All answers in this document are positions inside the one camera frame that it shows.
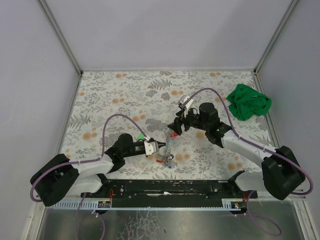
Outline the grey crescent keyring holder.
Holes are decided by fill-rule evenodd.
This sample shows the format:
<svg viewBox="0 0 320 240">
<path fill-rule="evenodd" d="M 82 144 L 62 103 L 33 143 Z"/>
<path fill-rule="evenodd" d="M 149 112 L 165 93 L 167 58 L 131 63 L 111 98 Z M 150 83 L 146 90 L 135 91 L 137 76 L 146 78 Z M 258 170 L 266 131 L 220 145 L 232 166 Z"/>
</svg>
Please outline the grey crescent keyring holder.
<svg viewBox="0 0 320 240">
<path fill-rule="evenodd" d="M 169 169 L 172 168 L 172 161 L 174 159 L 174 155 L 171 153 L 171 147 L 170 147 L 170 141 L 177 137 L 178 134 L 174 131 L 171 131 L 168 133 L 166 137 L 166 142 L 165 142 L 165 151 L 164 155 L 160 158 L 157 158 L 155 161 L 159 164 L 162 164 L 164 167 L 167 167 Z"/>
</svg>

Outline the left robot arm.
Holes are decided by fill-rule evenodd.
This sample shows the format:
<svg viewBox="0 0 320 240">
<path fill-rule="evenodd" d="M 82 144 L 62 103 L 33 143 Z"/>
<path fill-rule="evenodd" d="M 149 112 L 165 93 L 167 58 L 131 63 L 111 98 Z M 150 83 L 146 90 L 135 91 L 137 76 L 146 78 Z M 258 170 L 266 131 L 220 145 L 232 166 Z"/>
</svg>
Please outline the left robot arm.
<svg viewBox="0 0 320 240">
<path fill-rule="evenodd" d="M 65 197 L 95 194 L 105 184 L 105 175 L 122 168 L 125 158 L 148 157 L 164 146 L 166 143 L 149 137 L 134 142 L 130 134 L 123 133 L 96 159 L 72 161 L 60 153 L 31 177 L 30 196 L 37 193 L 38 200 L 50 207 Z"/>
</svg>

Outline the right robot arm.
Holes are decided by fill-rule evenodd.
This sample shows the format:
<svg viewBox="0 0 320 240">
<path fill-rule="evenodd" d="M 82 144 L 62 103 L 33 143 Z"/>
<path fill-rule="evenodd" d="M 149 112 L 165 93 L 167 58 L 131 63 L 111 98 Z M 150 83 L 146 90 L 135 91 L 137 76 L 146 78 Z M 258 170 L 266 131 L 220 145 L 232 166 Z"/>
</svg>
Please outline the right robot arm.
<svg viewBox="0 0 320 240">
<path fill-rule="evenodd" d="M 266 190 L 276 199 L 284 200 L 306 179 L 290 148 L 282 146 L 269 150 L 241 139 L 230 125 L 220 120 L 213 103 L 202 103 L 198 110 L 182 108 L 168 128 L 178 135 L 190 128 L 203 130 L 210 143 L 238 153 L 260 167 L 262 172 L 242 173 L 236 178 L 236 184 L 244 191 Z"/>
</svg>

